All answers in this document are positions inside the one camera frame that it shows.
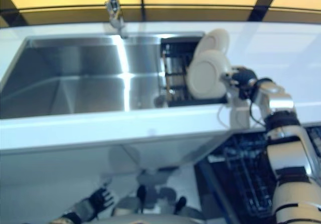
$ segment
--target dish rack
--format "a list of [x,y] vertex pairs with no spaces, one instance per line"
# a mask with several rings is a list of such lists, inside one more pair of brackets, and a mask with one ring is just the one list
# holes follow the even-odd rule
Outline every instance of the dish rack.
[[161,84],[160,88],[166,96],[169,107],[227,103],[225,96],[222,98],[195,99],[188,91],[185,77],[200,39],[191,37],[162,40],[161,72],[165,73],[165,82]]
[[[321,127],[309,127],[306,131],[318,156],[321,157]],[[265,147],[265,134],[260,132],[233,135],[219,147],[220,150],[214,151],[224,155],[247,213],[259,218],[271,216],[275,189],[273,175],[258,167],[259,154]]]

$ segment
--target faucet spout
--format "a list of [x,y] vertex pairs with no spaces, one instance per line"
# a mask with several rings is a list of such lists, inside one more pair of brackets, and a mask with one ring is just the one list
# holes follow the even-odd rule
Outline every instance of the faucet spout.
[[124,19],[122,15],[122,11],[120,8],[119,0],[108,0],[105,3],[108,14],[109,14],[109,22],[117,30],[117,33],[123,38],[124,31],[123,28],[125,26]]

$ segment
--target dishwasher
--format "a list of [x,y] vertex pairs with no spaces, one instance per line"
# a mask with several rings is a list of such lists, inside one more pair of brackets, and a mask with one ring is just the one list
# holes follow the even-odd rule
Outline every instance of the dishwasher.
[[[321,157],[321,125],[305,129]],[[195,165],[206,182],[200,198],[211,193],[227,223],[276,223],[271,215],[276,182],[259,159],[265,148],[265,132],[236,132]]]

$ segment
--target sink basin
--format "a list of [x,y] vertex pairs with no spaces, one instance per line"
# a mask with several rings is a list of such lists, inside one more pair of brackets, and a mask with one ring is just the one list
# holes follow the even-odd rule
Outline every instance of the sink basin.
[[162,39],[202,33],[27,38],[1,91],[1,119],[167,106]]

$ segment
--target white countertop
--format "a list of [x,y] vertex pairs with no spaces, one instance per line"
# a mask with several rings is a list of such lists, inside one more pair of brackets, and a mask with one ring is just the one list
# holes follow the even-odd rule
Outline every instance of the white countertop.
[[[230,33],[232,65],[252,68],[285,87],[301,123],[321,121],[321,25],[285,23],[128,23],[129,32],[186,32],[224,28]],[[113,33],[103,23],[18,27],[0,30],[0,81],[28,36]],[[1,120],[0,149],[48,147],[225,130],[229,109],[221,105],[145,109]]]

